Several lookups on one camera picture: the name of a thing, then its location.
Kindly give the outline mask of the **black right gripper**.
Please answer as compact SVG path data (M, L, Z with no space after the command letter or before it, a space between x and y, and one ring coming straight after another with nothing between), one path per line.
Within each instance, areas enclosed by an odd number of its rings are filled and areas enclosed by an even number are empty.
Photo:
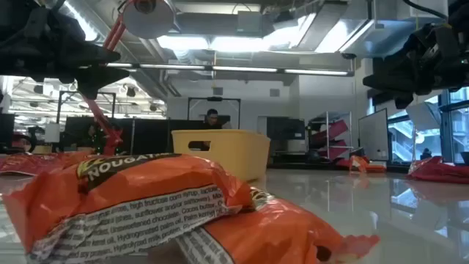
M452 92L469 87L469 42L463 32L447 23L428 23L413 32L413 49L408 53L413 73L373 63L373 73L363 78L365 86L381 91L414 91L428 94L433 90ZM413 94L380 92L372 96L374 106L393 101L397 109L406 109Z

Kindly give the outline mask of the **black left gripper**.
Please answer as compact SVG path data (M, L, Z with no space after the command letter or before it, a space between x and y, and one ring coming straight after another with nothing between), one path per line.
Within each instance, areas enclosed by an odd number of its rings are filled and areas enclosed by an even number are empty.
M29 77L35 81L56 78L62 83L78 82L78 91L87 99L96 99L98 90L127 78L127 70L89 67L118 61L120 53L64 32L41 33L28 38L23 31L0 31L0 76Z

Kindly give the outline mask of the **small orange candy pack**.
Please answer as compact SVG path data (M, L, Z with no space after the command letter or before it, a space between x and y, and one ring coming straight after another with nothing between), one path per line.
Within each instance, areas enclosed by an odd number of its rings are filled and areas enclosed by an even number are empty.
M366 173L368 161L364 157L352 155L349 159L349 171Z

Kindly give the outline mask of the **maroon candy pack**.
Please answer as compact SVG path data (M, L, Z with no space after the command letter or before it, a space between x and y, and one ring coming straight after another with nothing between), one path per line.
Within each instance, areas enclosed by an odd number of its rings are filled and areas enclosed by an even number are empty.
M422 172L408 175L414 180L424 180L439 183L469 184L469 166L432 165Z

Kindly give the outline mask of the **orange Reese's nougat candy pack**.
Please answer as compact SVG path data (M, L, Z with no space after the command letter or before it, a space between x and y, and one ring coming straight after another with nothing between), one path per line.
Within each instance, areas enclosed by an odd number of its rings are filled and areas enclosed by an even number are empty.
M31 264L141 252L251 206L220 165L174 153L95 156L6 184L2 200Z

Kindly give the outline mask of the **yellow plastic bin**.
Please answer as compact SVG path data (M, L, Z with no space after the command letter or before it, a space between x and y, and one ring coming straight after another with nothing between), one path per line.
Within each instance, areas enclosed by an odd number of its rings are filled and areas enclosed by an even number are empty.
M270 139L238 129L172 131L175 153L199 156L219 163L244 181L265 176Z

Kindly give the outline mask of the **white angled panel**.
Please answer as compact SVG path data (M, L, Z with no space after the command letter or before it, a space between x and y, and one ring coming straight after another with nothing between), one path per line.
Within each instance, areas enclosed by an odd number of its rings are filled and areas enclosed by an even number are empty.
M417 131L439 129L441 126L441 113L434 103L422 102L408 106L406 112Z

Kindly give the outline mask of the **whiteboard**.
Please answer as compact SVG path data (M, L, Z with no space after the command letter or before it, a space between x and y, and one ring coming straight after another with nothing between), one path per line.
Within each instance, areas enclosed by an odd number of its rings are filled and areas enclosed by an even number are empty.
M388 114L386 109L358 120L359 146L371 161L389 161Z

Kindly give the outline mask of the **red desk lamp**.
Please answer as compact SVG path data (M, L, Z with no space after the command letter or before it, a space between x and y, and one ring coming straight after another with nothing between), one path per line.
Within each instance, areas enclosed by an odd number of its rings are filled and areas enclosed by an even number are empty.
M165 35L174 25L174 12L165 0L126 0L118 8L116 22L108 33L103 47L113 51L125 31L142 39L150 40ZM91 88L82 92L94 118L106 135L103 155L115 154L115 149L122 142L121 130L116 129L95 102L97 91L102 87Z

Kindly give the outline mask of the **metal shelf rack red bins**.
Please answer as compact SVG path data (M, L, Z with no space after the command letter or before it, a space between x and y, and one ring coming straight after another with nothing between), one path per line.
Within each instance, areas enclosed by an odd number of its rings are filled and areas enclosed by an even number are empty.
M306 135L310 159L333 162L353 149L352 112L326 111L307 122Z

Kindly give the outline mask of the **white box device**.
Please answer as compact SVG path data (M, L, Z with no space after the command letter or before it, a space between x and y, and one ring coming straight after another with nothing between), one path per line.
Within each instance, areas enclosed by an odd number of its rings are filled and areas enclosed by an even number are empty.
M45 143L60 142L60 124L48 123L45 125Z

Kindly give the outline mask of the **black partition screen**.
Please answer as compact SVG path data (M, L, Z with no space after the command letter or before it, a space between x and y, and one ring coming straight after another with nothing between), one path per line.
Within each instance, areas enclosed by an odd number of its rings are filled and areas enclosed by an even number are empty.
M126 155L172 152L172 131L199 130L203 126L201 120L112 119L111 124L121 131L122 142L116 152ZM105 143L105 134L92 117L67 118L61 139L63 147L76 145L102 150Z

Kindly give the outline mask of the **person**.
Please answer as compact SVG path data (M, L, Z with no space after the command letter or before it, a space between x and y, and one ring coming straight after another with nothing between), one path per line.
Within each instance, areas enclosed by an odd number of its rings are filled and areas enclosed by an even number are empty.
M33 153L37 146L37 137L33 134L27 136L21 133L15 133L12 136L12 148L20 152Z
M230 122L221 124L218 121L218 111L216 109L209 109L205 115L202 129L215 130L215 129L232 129Z

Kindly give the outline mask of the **black cabinet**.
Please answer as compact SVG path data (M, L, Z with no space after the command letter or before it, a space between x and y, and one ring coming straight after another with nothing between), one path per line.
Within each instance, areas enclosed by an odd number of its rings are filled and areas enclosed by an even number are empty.
M289 117L268 117L267 137L275 153L300 153L306 151L304 120Z

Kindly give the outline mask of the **long LED light bar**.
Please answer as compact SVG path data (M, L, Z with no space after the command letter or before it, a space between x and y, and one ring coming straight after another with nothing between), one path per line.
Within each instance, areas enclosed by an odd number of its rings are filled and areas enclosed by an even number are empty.
M350 71L337 70L310 70L310 69L285 69L272 67L240 67L240 66L220 66L220 65L169 65L169 64L141 64L141 63L108 63L107 67L122 69L150 69L150 70L193 70L193 71L224 71L243 73L275 73L305 76L352 76Z

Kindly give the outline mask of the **grey ceiling box unit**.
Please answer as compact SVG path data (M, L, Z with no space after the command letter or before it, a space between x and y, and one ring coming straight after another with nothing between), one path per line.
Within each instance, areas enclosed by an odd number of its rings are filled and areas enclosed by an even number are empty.
M259 34L261 31L262 15L259 12L237 12L237 32L241 34Z

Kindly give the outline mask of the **silver air duct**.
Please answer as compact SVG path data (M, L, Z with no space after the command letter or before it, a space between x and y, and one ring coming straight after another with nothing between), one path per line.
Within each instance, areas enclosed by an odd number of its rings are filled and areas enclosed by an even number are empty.
M274 31L263 37L272 51L292 54L349 53L382 56L400 45L416 28L412 7L402 0L294 1Z

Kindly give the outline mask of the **black gantry frame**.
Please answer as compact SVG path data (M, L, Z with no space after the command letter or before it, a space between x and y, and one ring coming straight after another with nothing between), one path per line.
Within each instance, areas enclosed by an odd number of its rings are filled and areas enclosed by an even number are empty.
M187 120L205 120L210 109L218 112L218 121L229 123L230 128L240 129L241 99L206 97L189 97L187 103Z

